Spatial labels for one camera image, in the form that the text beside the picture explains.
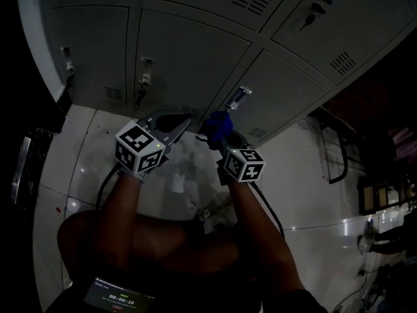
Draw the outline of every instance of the forearm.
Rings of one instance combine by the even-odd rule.
[[[259,263],[260,276],[275,293],[303,288],[287,243],[248,184],[231,181],[229,189],[240,228]]]
[[[108,266],[128,265],[140,186],[135,177],[120,176],[100,212],[93,252]]]

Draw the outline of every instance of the locker lock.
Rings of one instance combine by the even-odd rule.
[[[153,72],[153,64],[154,59],[148,58],[148,57],[141,57],[141,61],[143,61],[143,73],[142,73],[142,79],[139,81],[141,84],[141,87],[139,88],[139,91],[137,92],[137,98],[136,98],[136,106],[140,106],[142,102],[142,98],[146,95],[146,90],[148,86],[152,83],[152,72]]]
[[[321,3],[318,1],[312,4],[311,10],[313,12],[309,16],[307,16],[306,21],[304,21],[304,25],[301,27],[300,31],[303,30],[308,25],[311,25],[315,21],[316,17],[326,14],[325,9],[321,5]]]

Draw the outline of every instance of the timer display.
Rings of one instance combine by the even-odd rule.
[[[120,301],[121,303],[129,304],[129,305],[133,305],[135,303],[133,300],[128,300],[128,299],[123,298],[123,297],[117,297],[116,295],[110,295],[109,298],[114,299],[116,301]]]
[[[135,292],[96,277],[84,303],[109,312],[145,313],[154,297]]]

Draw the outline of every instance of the floor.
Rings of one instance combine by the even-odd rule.
[[[58,246],[57,231],[64,219],[94,209],[98,189],[113,167],[114,135],[129,117],[73,105],[63,131],[52,141],[35,210],[33,260],[43,311],[69,285]],[[372,217],[358,214],[356,183],[359,164],[349,164],[347,177],[333,185],[328,178],[342,171],[341,152],[334,131],[319,130],[305,119],[259,148],[267,165],[259,185],[280,218],[301,280],[318,302],[331,311],[364,283],[361,269],[372,271],[383,259],[361,255],[356,246],[369,219],[385,231],[401,225],[404,208],[388,209]],[[353,156],[356,150],[351,149]],[[141,189],[138,213],[170,220],[190,219],[197,207],[218,209],[228,199],[220,186],[215,162],[220,154],[185,133]],[[104,190],[111,191],[116,177]],[[364,290],[343,304],[358,303]]]

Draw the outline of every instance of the black cable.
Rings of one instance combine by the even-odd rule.
[[[110,179],[114,175],[114,173],[119,170],[120,166],[121,165],[119,163],[116,163],[116,165],[107,174],[106,178],[104,179],[104,181],[102,183],[102,186],[100,187],[100,190],[98,191],[97,201],[96,201],[96,211],[98,211],[98,208],[100,207],[100,202],[102,200],[102,194],[103,194],[104,188],[106,187],[107,183],[110,181]]]
[[[278,227],[280,228],[281,236],[285,240],[284,229],[282,228],[281,222],[278,219],[278,217],[276,216],[274,210],[272,210],[271,206],[269,205],[268,201],[266,200],[265,196],[263,195],[261,189],[259,189],[259,187],[256,185],[255,182],[250,182],[250,185],[256,190],[256,192],[258,193],[259,197],[262,198],[262,200],[265,203],[266,207],[268,207],[269,212],[271,212],[272,217],[274,217],[274,219],[275,219]]]
[[[361,291],[363,290],[364,286],[365,286],[366,280],[367,280],[367,274],[365,275],[365,281],[364,281],[364,283],[362,284],[362,286],[360,287],[360,289],[359,289],[358,291],[352,292],[350,295],[348,295],[346,298],[344,298],[344,300],[342,300],[340,303],[338,303],[338,304],[335,306],[335,308],[332,310],[332,312],[331,312],[331,313],[340,313],[340,311],[341,311],[341,309],[342,309],[342,305],[341,305],[341,304],[342,304],[342,302],[344,302],[346,299],[350,298],[352,295],[354,295],[354,294],[356,294],[356,293],[361,292]]]

